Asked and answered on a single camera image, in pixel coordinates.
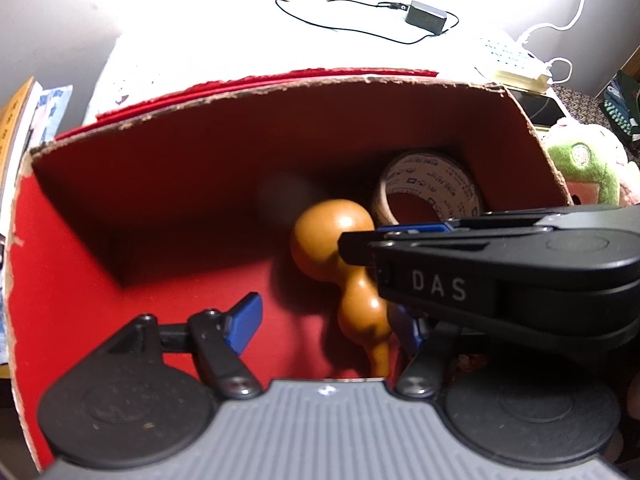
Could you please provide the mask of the dark green patterned bag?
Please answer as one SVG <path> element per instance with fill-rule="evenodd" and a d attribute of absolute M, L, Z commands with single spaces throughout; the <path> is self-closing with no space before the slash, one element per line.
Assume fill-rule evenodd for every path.
<path fill-rule="evenodd" d="M 621 70 L 605 88 L 602 110 L 625 142 L 639 141 L 639 84 Z"/>

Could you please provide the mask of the brown packing tape roll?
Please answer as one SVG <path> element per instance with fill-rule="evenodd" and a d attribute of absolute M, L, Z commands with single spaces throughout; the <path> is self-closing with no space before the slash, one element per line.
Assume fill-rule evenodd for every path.
<path fill-rule="evenodd" d="M 482 198 L 468 174 L 451 159 L 425 152 L 392 160 L 372 202 L 381 226 L 477 217 L 482 211 Z"/>

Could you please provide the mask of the red cardboard box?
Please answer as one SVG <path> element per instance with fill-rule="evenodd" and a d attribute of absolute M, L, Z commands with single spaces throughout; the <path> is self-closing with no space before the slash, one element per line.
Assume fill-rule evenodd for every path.
<path fill-rule="evenodd" d="M 13 390 L 36 465 L 47 388 L 141 313 L 181 323 L 264 300 L 245 352 L 261 382 L 366 377 L 338 290 L 292 263 L 297 216 L 371 207 L 399 155 L 450 158 L 488 210 L 565 206 L 566 186 L 518 103 L 426 70 L 298 70 L 215 81 L 105 113 L 25 157 L 6 246 Z"/>

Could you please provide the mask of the brown wooden gourd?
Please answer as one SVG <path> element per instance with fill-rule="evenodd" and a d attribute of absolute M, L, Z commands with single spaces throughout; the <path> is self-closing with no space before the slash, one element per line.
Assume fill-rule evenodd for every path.
<path fill-rule="evenodd" d="M 325 200 L 306 209 L 294 223 L 291 254 L 308 278 L 341 289 L 337 322 L 343 334 L 367 353 L 371 375 L 390 374 L 390 334 L 386 301 L 378 296 L 368 270 L 347 263 L 338 253 L 344 233 L 369 231 L 367 209 L 351 200 Z"/>

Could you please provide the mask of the white power strip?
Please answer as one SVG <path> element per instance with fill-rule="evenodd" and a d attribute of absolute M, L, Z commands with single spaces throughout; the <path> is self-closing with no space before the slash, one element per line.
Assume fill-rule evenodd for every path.
<path fill-rule="evenodd" d="M 509 36 L 480 36 L 475 68 L 487 80 L 539 94 L 552 77 L 544 62 Z"/>

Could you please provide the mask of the black power adapter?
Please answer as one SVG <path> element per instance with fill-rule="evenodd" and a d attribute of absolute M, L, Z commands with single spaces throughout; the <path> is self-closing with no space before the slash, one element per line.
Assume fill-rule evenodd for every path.
<path fill-rule="evenodd" d="M 444 31 L 447 18 L 446 11 L 413 0 L 408 5 L 405 22 L 438 36 Z"/>

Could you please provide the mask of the green plush toy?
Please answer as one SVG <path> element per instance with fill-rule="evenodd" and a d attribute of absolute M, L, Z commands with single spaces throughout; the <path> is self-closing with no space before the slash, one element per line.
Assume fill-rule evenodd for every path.
<path fill-rule="evenodd" d="M 620 203 L 615 150 L 600 129 L 557 128 L 542 143 L 575 205 Z"/>

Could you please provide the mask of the yellow book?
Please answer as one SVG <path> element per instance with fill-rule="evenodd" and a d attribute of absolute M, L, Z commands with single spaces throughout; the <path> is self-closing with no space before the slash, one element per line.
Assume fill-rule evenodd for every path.
<path fill-rule="evenodd" d="M 6 104 L 1 107 L 1 138 L 0 138 L 0 170 L 1 184 L 6 183 L 9 173 L 9 162 L 14 141 L 17 137 L 18 124 L 23 115 L 27 100 L 32 93 L 35 78 L 29 77 L 21 88 L 11 96 Z"/>

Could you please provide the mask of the blue patterned cloth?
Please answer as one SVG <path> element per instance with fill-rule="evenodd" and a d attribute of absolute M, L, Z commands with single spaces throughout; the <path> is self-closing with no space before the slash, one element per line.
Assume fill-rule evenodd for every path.
<path fill-rule="evenodd" d="M 40 145 L 50 143 L 55 139 L 58 133 L 58 126 L 62 122 L 72 93 L 72 86 L 43 89 L 23 157 L 32 148 L 39 148 Z M 6 234 L 1 232 L 1 257 L 4 257 L 4 246 L 6 246 L 6 239 L 9 236 L 9 225 L 10 222 L 6 225 L 8 227 Z"/>

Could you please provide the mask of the black smartphone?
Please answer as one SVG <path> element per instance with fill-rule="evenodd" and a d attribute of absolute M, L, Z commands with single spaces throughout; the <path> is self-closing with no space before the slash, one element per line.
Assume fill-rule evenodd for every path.
<path fill-rule="evenodd" d="M 559 120 L 567 118 L 555 99 L 514 88 L 509 88 L 509 91 L 535 127 L 551 128 Z"/>

